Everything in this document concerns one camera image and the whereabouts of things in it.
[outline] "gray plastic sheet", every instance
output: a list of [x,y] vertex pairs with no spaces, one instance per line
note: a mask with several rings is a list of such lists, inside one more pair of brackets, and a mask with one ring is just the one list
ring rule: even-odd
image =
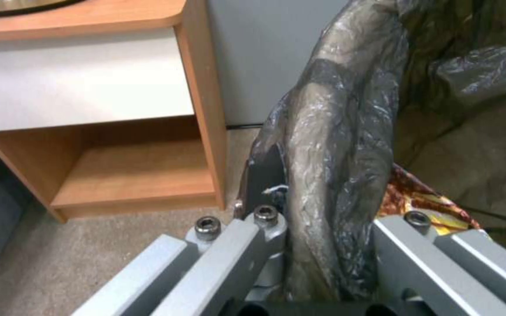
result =
[[[371,297],[370,228],[394,158],[456,202],[506,206],[506,0],[347,2],[247,165],[273,146],[288,186],[286,298]],[[247,172],[241,185],[245,198]]]

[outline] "gray metal bar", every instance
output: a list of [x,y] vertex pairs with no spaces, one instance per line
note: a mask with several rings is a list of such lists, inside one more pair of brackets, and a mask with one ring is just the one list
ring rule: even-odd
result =
[[506,250],[478,230],[437,237],[434,244],[506,302]]
[[148,316],[198,258],[195,244],[161,235],[73,315]]
[[440,315],[506,315],[506,304],[400,216],[374,220],[379,291],[385,299],[419,294]]
[[[256,210],[263,208],[265,205],[259,206]],[[245,222],[253,223],[259,226],[265,233],[265,249],[269,258],[265,266],[259,272],[255,286],[273,287],[282,283],[285,271],[285,256],[284,250],[286,246],[286,232],[288,230],[288,223],[285,217],[277,212],[273,206],[269,206],[276,213],[276,220],[273,226],[259,225],[258,220],[255,219],[255,212],[249,214],[245,218]]]
[[234,219],[152,315],[217,315],[231,298],[245,298],[266,260],[263,232]]

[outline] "gray wall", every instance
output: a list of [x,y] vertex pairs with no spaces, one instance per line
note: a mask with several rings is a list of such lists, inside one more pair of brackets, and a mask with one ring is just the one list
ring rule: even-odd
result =
[[226,124],[264,122],[347,0],[209,0]]

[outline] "hex socket bolt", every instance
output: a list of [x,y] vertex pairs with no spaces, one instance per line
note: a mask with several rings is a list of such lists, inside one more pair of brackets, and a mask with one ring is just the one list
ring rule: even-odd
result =
[[214,240],[221,232],[220,220],[214,216],[201,217],[196,221],[195,232],[199,240]]
[[278,224],[278,211],[271,205],[259,205],[253,210],[255,224],[261,228],[269,228]]
[[419,211],[409,211],[403,215],[403,219],[421,234],[427,234],[430,227],[430,218],[427,214]]

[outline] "wooden nightstand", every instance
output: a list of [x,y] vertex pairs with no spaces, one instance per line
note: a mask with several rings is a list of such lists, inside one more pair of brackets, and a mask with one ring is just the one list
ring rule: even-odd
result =
[[0,158],[60,222],[224,209],[205,0],[86,0],[0,18]]

